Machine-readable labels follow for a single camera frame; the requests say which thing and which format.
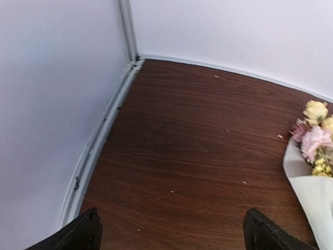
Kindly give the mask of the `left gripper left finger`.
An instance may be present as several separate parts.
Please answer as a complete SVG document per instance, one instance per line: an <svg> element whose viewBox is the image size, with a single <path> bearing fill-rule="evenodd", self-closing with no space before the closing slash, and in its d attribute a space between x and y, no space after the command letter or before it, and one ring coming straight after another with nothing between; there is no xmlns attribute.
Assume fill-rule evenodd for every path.
<svg viewBox="0 0 333 250"><path fill-rule="evenodd" d="M26 250L100 250L102 234L97 208L90 208L55 234Z"/></svg>

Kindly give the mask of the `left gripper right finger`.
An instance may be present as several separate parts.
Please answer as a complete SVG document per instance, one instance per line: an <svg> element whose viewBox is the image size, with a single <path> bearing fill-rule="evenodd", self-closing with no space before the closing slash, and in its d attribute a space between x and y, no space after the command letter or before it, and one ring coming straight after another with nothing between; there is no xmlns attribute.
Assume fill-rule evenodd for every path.
<svg viewBox="0 0 333 250"><path fill-rule="evenodd" d="M249 209L243 221L246 250L307 250L306 244L279 227L258 209Z"/></svg>

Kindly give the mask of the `white wrapping paper sheet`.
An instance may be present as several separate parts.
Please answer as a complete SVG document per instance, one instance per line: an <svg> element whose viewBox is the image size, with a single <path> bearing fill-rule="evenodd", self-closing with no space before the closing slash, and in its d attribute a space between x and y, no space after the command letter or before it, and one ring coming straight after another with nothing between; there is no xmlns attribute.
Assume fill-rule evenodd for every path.
<svg viewBox="0 0 333 250"><path fill-rule="evenodd" d="M306 215L319 249L332 249L332 178L311 175L297 143L290 139L283 158L285 174Z"/></svg>

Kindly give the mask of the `yellow fake flower bunch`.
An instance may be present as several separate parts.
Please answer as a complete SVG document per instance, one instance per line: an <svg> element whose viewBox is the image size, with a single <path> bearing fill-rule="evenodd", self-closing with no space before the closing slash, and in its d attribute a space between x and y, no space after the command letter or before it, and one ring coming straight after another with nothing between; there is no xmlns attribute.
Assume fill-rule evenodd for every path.
<svg viewBox="0 0 333 250"><path fill-rule="evenodd" d="M319 147L312 168L313 176L332 178L332 147Z"/></svg>

